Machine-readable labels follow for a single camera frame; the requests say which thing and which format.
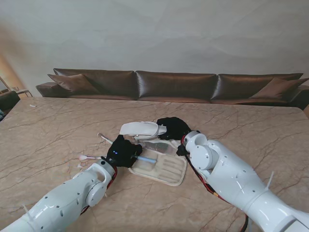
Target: sofa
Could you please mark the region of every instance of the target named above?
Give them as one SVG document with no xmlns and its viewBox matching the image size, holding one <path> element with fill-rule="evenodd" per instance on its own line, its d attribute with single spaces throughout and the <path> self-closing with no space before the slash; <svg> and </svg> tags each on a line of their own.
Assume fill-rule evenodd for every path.
<svg viewBox="0 0 309 232">
<path fill-rule="evenodd" d="M 274 79 L 280 79 L 280 82 L 305 82 L 307 79 L 299 79 L 302 73 L 216 75 L 84 69 L 54 69 L 54 72 L 55 75 L 49 75 L 52 79 L 55 76 L 74 77 L 82 74 L 95 90 L 70 91 L 63 88 L 61 82 L 48 82 L 36 86 L 43 97 L 292 106 L 300 109 L 309 103 L 309 87 L 299 84 L 280 97 L 254 98 Z"/>
<path fill-rule="evenodd" d="M 0 110 L 5 114 L 9 113 L 19 100 L 20 98 L 15 91 L 7 91 L 0 94 Z"/>
</svg>

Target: marble surface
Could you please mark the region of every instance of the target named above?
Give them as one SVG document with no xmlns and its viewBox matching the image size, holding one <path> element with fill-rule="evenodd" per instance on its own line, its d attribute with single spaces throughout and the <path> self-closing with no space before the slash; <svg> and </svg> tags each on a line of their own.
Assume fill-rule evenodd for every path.
<svg viewBox="0 0 309 232">
<path fill-rule="evenodd" d="M 124 123 L 166 116 L 220 140 L 264 182 L 275 171 L 270 189 L 309 212 L 309 120 L 300 109 L 27 98 L 0 123 L 0 229 L 24 214 L 22 204 L 31 208 L 78 173 L 79 154 L 105 154 L 110 145 L 98 132 L 115 139 Z M 190 167 L 178 187 L 120 168 L 107 196 L 67 231 L 234 232 L 244 222 L 244 214 L 209 194 Z"/>
</svg>

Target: sofa backrest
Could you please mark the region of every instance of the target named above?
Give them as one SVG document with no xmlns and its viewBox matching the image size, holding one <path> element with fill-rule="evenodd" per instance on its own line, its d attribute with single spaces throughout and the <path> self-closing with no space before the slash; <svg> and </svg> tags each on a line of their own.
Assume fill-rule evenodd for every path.
<svg viewBox="0 0 309 232">
<path fill-rule="evenodd" d="M 137 98 L 138 88 L 134 71 L 108 71 L 87 69 L 54 69 L 56 75 L 72 76 L 83 74 L 104 95 Z"/>
<path fill-rule="evenodd" d="M 238 75 L 219 74 L 212 100 L 247 99 L 265 87 L 273 78 L 298 80 L 303 74 Z"/>
<path fill-rule="evenodd" d="M 185 97 L 209 100 L 217 75 L 209 73 L 172 73 L 136 71 L 139 98 Z"/>
</svg>

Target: floor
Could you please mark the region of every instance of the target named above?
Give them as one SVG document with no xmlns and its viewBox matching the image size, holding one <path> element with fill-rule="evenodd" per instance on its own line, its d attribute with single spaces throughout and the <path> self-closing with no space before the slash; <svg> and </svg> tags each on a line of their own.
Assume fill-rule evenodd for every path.
<svg viewBox="0 0 309 232">
<path fill-rule="evenodd" d="M 309 118 L 309 105 L 304 109 L 305 115 Z"/>
</svg>

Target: sofa cushion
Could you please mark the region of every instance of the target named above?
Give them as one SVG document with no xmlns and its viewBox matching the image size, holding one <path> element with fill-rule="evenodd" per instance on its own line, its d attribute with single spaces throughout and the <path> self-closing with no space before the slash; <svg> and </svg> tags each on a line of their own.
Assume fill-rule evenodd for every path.
<svg viewBox="0 0 309 232">
<path fill-rule="evenodd" d="M 302 73 L 268 74 L 268 75 L 235 75 L 220 74 L 212 100 L 246 99 L 260 91 L 272 79 L 298 80 Z"/>
<path fill-rule="evenodd" d="M 264 88 L 254 94 L 251 99 L 258 98 L 272 98 L 272 99 L 282 99 L 285 93 L 295 90 L 302 83 L 309 80 L 309 78 L 300 80 L 282 80 L 279 78 L 272 79 Z"/>
<path fill-rule="evenodd" d="M 229 99 L 229 100 L 211 100 L 213 104 L 239 104 L 239 105 L 269 105 L 269 106 L 287 106 L 288 101 L 279 99 Z"/>
<path fill-rule="evenodd" d="M 198 98 L 182 98 L 182 97 L 145 97 L 145 98 L 139 98 L 139 101 L 210 103 L 209 100 L 203 100 Z"/>
<path fill-rule="evenodd" d="M 61 87 L 68 90 L 70 95 L 76 94 L 100 94 L 99 91 L 94 88 L 87 78 L 82 75 L 73 75 L 73 76 L 60 76 L 60 75 L 51 75 L 48 76 L 58 83 Z"/>
<path fill-rule="evenodd" d="M 125 100 L 125 101 L 135 100 L 134 98 L 128 96 L 117 96 L 117 95 L 72 95 L 69 96 L 69 98 Z"/>
<path fill-rule="evenodd" d="M 216 74 L 136 71 L 139 97 L 181 97 L 207 100 L 217 82 Z"/>
<path fill-rule="evenodd" d="M 70 76 L 84 74 L 102 94 L 136 98 L 137 82 L 134 71 L 107 71 L 87 69 L 54 69 L 55 74 Z"/>
</svg>

